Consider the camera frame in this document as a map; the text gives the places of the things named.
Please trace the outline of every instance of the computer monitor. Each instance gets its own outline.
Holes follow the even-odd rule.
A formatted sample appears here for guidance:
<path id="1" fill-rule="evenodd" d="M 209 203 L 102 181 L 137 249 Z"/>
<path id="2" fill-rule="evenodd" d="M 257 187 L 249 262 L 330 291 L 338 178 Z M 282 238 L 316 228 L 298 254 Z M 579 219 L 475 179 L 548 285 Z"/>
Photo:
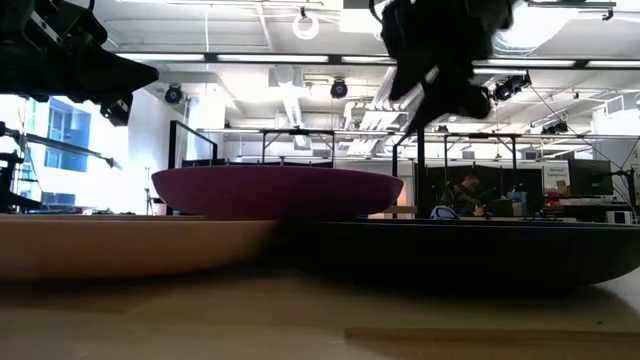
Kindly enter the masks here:
<path id="1" fill-rule="evenodd" d="M 569 160 L 572 196 L 613 195 L 608 160 Z"/>

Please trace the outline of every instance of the person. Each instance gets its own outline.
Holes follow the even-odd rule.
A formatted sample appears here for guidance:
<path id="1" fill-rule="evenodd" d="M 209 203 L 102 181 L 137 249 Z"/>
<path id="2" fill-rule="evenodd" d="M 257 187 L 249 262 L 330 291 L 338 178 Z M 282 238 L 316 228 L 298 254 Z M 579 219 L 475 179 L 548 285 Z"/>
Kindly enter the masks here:
<path id="1" fill-rule="evenodd" d="M 469 174 L 461 183 L 453 186 L 453 191 L 445 192 L 440 204 L 450 207 L 458 215 L 473 216 L 478 205 L 475 194 L 479 185 L 480 179 L 474 174 Z"/>

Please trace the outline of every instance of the security camera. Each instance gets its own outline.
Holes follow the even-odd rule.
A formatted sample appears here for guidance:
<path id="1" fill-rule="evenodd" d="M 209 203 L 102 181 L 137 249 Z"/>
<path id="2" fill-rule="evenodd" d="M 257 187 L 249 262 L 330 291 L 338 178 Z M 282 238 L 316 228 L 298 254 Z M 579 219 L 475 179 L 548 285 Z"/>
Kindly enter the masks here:
<path id="1" fill-rule="evenodd" d="M 347 96 L 349 88 L 344 79 L 335 79 L 331 85 L 331 97 L 334 99 L 342 99 Z"/>
<path id="2" fill-rule="evenodd" d="M 169 104 L 179 104 L 182 100 L 182 84 L 170 84 L 164 100 Z"/>

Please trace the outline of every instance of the purple bowl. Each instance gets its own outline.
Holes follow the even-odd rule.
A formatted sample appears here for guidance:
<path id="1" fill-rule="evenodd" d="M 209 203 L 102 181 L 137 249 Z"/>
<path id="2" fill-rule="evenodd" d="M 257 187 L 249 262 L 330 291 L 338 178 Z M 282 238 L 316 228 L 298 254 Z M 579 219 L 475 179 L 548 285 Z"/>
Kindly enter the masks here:
<path id="1" fill-rule="evenodd" d="M 220 220 L 353 218 L 393 205 L 400 179 L 368 172 L 285 166 L 212 166 L 153 174 L 164 202 Z"/>

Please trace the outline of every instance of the table surface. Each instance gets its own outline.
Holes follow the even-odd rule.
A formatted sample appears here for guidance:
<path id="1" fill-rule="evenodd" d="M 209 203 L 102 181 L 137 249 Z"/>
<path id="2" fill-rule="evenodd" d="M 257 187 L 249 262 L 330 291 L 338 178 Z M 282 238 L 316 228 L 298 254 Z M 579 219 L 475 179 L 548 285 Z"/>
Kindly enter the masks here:
<path id="1" fill-rule="evenodd" d="M 610 359 L 612 354 L 637 359 L 640 271 L 533 298 L 398 294 L 255 269 L 120 282 L 4 283 L 0 324 L 5 360 Z M 501 330 L 520 335 L 514 340 L 509 335 L 514 332 Z M 547 334 L 543 340 L 535 340 L 539 330 Z M 585 335 L 576 331 L 627 334 L 615 335 L 623 340 L 612 348 L 610 342 L 617 340 L 585 344 Z M 458 339 L 442 340 L 452 334 Z M 562 334 L 578 343 L 548 341 L 566 337 Z M 398 335 L 405 339 L 394 339 Z M 624 340 L 629 336 L 633 340 Z"/>

